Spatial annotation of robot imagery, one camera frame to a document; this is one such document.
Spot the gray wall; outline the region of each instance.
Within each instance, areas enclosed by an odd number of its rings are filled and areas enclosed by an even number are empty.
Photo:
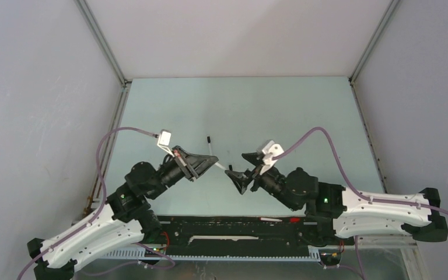
[[[448,1],[403,0],[356,89],[388,189],[436,187],[448,209]],[[448,279],[448,241],[420,247]]]
[[[119,92],[73,0],[0,1],[0,279],[85,206]]]

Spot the red wire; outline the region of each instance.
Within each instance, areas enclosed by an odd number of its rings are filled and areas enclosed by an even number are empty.
[[[169,248],[169,235],[167,235],[167,232],[162,232],[162,235],[165,235],[167,239],[167,245],[166,245],[166,252],[167,252],[167,248]]]

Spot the light blue table surface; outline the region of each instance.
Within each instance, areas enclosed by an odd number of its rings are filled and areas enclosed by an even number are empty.
[[[351,182],[360,190],[382,193],[360,115],[346,77],[284,78],[166,78],[135,79],[121,126],[172,132],[170,147],[214,155],[234,170],[253,168],[241,153],[254,152],[273,139],[287,149],[306,131],[324,127],[332,136]],[[108,167],[107,189],[112,193],[140,161],[154,167],[165,153],[156,140],[121,131]],[[324,135],[315,132],[276,167],[284,175],[303,167],[320,181],[343,184]],[[158,215],[293,216],[263,189],[240,195],[224,172],[212,167],[196,182],[182,179],[157,200],[149,201]]]

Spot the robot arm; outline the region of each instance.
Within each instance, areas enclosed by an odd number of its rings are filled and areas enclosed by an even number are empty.
[[[362,192],[371,201],[361,199],[350,188],[319,182],[300,167],[282,175],[273,158],[283,153],[281,146],[268,141],[255,153],[242,157],[255,166],[253,170],[226,170],[241,194],[253,182],[251,191],[263,188],[292,211],[305,208],[305,215],[318,223],[319,238],[347,239],[356,235],[399,234],[426,242],[447,240],[447,223],[439,212],[428,208],[373,202],[373,199],[415,202],[440,206],[437,189],[426,188],[418,194],[393,195]]]
[[[215,156],[187,153],[179,146],[169,149],[169,138],[167,131],[159,135],[157,145],[168,153],[159,168],[156,170],[148,162],[135,164],[125,176],[126,182],[107,197],[92,223],[89,221],[95,212],[50,239],[35,238],[28,242],[32,258],[48,250],[34,269],[37,280],[69,280],[75,272],[117,247],[150,243],[160,235],[161,224],[147,198],[154,200],[182,178],[194,181],[218,161]],[[86,228],[79,233],[49,249],[85,224]]]

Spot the white wall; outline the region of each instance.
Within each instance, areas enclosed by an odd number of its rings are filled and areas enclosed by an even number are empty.
[[[349,76],[390,0],[90,0],[127,78]]]
[[[448,209],[448,1],[403,1],[356,89],[389,190],[436,187]],[[420,248],[448,279],[448,241]]]
[[[0,1],[0,279],[85,206],[119,92],[73,0]]]

